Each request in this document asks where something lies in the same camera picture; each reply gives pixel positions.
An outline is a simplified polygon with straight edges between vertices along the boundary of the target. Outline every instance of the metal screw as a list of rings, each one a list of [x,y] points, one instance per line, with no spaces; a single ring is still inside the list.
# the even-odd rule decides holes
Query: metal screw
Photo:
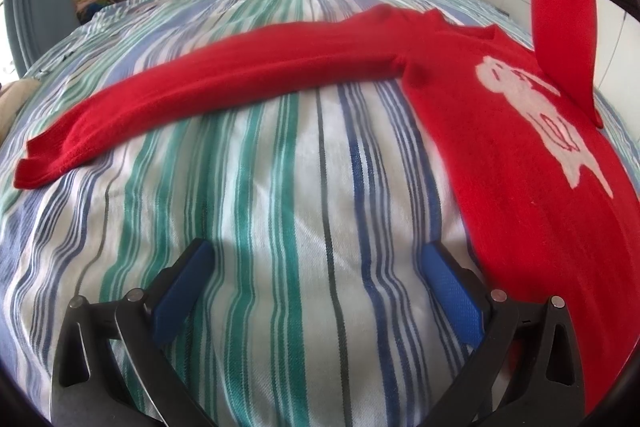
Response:
[[[564,308],[564,299],[559,295],[551,297],[551,304],[556,308]]]
[[[496,302],[505,302],[507,293],[504,290],[491,290],[491,298]]]
[[[84,302],[84,297],[82,297],[81,295],[76,295],[69,301],[69,307],[79,308],[80,306],[82,306],[83,302]]]
[[[138,302],[145,296],[145,292],[140,288],[133,288],[127,292],[127,301]]]

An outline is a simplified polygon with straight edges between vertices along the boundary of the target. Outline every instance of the bed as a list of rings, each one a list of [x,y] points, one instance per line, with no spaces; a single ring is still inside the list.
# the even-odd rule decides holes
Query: bed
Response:
[[[416,425],[461,346],[417,269],[441,239],[480,275],[442,160],[398,83],[326,87],[159,128],[38,190],[13,188],[24,144],[133,73],[270,23],[375,4],[437,8],[530,35],[481,0],[130,0],[30,70],[43,86],[0,149],[0,353],[45,415],[69,299],[121,298],[195,237],[215,274],[165,353],[219,425]],[[638,150],[596,96],[636,191]],[[362,234],[358,234],[356,216]],[[152,407],[116,358],[140,407]]]

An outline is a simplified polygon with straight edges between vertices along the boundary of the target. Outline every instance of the white cat graphic on sweater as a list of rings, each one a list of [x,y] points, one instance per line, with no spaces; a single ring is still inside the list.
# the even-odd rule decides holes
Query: white cat graphic on sweater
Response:
[[[580,167],[584,165],[599,179],[609,197],[613,198],[611,187],[578,130],[560,116],[556,107],[544,94],[535,90],[532,83],[535,82],[554,95],[560,96],[560,92],[554,86],[493,57],[485,57],[484,61],[476,66],[476,73],[486,89],[502,93],[513,108],[538,132],[546,149],[561,165],[571,188],[578,186]]]

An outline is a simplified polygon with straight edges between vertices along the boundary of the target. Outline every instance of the beige fabric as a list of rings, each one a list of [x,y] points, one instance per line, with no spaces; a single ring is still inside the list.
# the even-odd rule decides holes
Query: beige fabric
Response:
[[[0,90],[0,144],[4,142],[18,111],[40,87],[35,78],[21,78],[2,86]]]

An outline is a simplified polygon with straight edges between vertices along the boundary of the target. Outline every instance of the blue rubber pad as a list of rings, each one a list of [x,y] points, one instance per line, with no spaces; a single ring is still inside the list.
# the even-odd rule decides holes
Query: blue rubber pad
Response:
[[[156,346],[171,342],[178,334],[213,267],[213,249],[203,241],[154,309],[152,336]]]
[[[478,349],[484,337],[482,312],[440,256],[434,243],[422,248],[422,272],[458,340]]]

